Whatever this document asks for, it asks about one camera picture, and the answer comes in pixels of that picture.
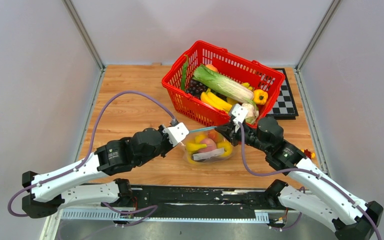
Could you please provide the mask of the small yellow banana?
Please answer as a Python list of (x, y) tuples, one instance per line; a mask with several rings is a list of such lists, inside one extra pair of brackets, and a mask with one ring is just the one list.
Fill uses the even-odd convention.
[(205, 149), (207, 145), (205, 143), (195, 143), (195, 142), (187, 142), (185, 144), (185, 149), (189, 153), (195, 153), (198, 152), (201, 149)]

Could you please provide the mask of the clear zip top bag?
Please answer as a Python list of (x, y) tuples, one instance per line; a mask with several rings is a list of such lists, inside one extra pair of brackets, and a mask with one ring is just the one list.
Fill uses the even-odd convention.
[(214, 126), (194, 129), (180, 143), (183, 159), (193, 165), (225, 161), (235, 153), (235, 147)]

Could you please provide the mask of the pink peach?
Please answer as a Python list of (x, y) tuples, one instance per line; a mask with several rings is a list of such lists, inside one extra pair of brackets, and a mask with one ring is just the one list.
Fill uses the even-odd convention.
[(206, 147), (200, 148), (199, 153), (207, 153), (217, 149), (217, 144), (211, 138), (203, 139), (200, 144), (206, 145)]

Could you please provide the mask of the yellow pear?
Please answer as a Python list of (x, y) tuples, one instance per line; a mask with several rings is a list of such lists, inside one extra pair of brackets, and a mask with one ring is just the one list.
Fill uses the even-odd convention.
[(205, 133), (200, 133), (200, 134), (197, 134), (195, 137), (194, 137), (194, 141), (196, 144), (201, 144), (203, 140), (207, 139), (208, 138), (208, 135), (205, 134)]

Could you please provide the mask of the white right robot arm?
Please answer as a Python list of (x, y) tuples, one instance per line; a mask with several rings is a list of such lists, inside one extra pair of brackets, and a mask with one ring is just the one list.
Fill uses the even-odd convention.
[[(384, 208), (376, 201), (365, 200), (350, 193), (322, 172), (303, 151), (284, 139), (284, 129), (272, 117), (258, 121), (257, 127), (245, 126), (233, 117), (215, 130), (233, 146), (241, 145), (245, 169), (257, 177), (284, 174), (301, 183), (311, 194), (296, 190), (276, 179), (265, 191), (266, 204), (272, 209), (292, 208), (325, 225), (339, 240), (381, 239), (378, 226)], [(265, 153), (265, 160), (274, 169), (270, 173), (252, 171), (246, 161), (245, 146)]]

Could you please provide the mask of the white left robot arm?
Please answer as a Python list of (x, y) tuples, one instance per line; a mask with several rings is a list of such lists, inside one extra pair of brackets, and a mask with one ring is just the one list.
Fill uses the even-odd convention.
[(38, 219), (87, 203), (129, 206), (133, 201), (129, 180), (117, 178), (104, 184), (90, 181), (130, 172), (158, 156), (165, 157), (188, 134), (183, 123), (146, 128), (132, 137), (109, 141), (89, 153), (82, 164), (72, 163), (43, 174), (27, 171), (22, 175), (22, 185), (30, 189), (22, 198), (22, 210), (28, 217)]

